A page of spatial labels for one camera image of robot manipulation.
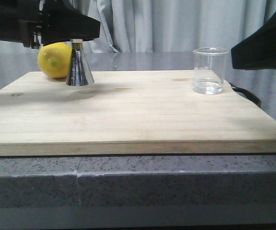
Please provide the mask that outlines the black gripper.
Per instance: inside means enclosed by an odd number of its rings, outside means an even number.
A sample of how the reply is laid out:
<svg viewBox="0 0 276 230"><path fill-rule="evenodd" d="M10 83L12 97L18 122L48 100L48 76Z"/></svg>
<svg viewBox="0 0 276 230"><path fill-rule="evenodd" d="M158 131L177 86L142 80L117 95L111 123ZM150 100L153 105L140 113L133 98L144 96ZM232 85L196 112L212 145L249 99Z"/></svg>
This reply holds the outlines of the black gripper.
<svg viewBox="0 0 276 230"><path fill-rule="evenodd" d="M46 0L40 11L42 3L41 0L0 0L0 41L39 48L40 34L43 45L99 38L100 22L80 13L68 0Z"/></svg>

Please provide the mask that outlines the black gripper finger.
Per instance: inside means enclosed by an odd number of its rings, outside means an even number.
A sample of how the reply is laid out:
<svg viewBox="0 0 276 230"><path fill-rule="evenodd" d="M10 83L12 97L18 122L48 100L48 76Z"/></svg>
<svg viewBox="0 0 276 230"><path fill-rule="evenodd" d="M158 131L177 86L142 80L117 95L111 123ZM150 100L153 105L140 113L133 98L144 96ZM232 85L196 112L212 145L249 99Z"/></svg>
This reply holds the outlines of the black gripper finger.
<svg viewBox="0 0 276 230"><path fill-rule="evenodd" d="M255 33L231 49L232 67L276 70L276 11Z"/></svg>

